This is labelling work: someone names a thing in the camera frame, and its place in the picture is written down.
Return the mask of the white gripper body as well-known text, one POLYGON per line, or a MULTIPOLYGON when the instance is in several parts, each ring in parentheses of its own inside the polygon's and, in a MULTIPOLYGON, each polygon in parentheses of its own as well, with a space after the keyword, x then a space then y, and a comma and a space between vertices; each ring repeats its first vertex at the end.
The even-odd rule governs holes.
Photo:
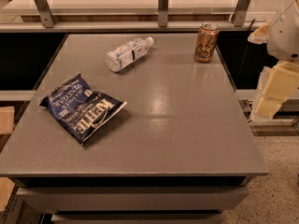
POLYGON ((299 61, 299 0, 286 0, 269 23, 267 51, 279 60, 299 61))

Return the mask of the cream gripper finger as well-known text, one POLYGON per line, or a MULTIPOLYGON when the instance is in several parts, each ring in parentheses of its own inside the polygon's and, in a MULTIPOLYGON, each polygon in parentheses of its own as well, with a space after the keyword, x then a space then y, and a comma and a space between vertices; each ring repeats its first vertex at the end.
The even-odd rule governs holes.
POLYGON ((299 62, 279 60, 265 66, 253 99, 253 118, 271 119, 299 88, 299 62))
POLYGON ((270 21, 264 22, 258 29, 249 35, 248 41, 257 45, 266 44, 268 40, 269 24, 270 21))

